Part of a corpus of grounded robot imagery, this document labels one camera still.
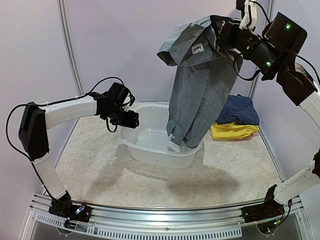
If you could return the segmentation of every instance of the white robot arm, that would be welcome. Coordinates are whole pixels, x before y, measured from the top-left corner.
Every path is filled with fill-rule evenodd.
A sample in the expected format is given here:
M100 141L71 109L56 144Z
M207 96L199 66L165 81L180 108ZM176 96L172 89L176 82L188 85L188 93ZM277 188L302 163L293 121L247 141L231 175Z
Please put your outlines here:
M67 99L48 104L30 102L24 109L19 129L19 139L28 153L31 164L47 193L52 198L49 213L88 222L91 208L83 204L73 204L69 193L60 182L56 170L50 163L47 129L55 125L86 116L100 116L107 126L136 128L139 125L138 113L127 110L135 98L123 84L113 83L103 94L90 92L76 99Z
M240 52L233 61L234 71L240 78L247 81L253 79L239 75L236 60L240 56L252 61L259 68L262 81L273 80L277 75L276 82L282 86L284 93L320 128L320 78L312 66L317 76L316 83L307 70L295 62L298 57L310 64L298 55L307 38L307 32L278 12L272 22L267 19L269 24L262 35L256 34L250 19L255 20L257 17L257 4L255 0L237 0L237 9L242 11L243 19L233 19L225 23L222 29L217 29L219 35L216 44L221 49L237 49ZM317 184L320 184L320 152L297 174L279 185L272 186L263 204L244 207L243 218L248 223L281 215L284 204L290 205L293 197Z

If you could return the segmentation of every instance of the gray shirt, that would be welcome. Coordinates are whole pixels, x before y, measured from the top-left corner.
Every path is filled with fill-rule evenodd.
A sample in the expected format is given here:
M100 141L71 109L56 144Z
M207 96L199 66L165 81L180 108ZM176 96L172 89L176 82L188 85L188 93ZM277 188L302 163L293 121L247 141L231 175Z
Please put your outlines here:
M216 16L222 26L225 17ZM177 26L162 44L158 57L177 66L169 104L168 136L177 145L196 148L218 118L237 74L236 50L219 50L210 16ZM240 70L243 60L237 60Z

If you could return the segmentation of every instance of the white panel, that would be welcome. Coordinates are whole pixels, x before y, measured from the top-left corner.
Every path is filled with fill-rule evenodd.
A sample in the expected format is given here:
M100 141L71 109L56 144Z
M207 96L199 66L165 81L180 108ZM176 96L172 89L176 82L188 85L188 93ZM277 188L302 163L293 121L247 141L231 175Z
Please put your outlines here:
M266 0L260 1L264 6ZM206 15L241 17L235 0L68 0L65 1L75 61L85 91L100 79L123 79L138 101L168 101L175 67L157 57L172 29ZM264 24L258 10L257 32ZM245 63L241 74L253 75ZM97 92L108 90L101 84ZM238 80L233 94L248 95L251 82Z
M300 55L308 59L320 71L320 27L318 25L319 1L276 0L274 16L277 12L291 18L306 29L308 37ZM297 60L314 76L312 69ZM302 169L320 147L320 130L311 118L296 107L275 81L259 82L254 106L260 116L261 128L265 134L275 159L288 179ZM301 195L313 235L320 239L320 186Z
M63 40L56 0L2 0L0 14L0 239L17 240L34 192L42 187L29 161L7 143L10 110L77 94ZM22 149L18 129L23 109L12 115L9 134ZM48 131L52 163L74 122Z

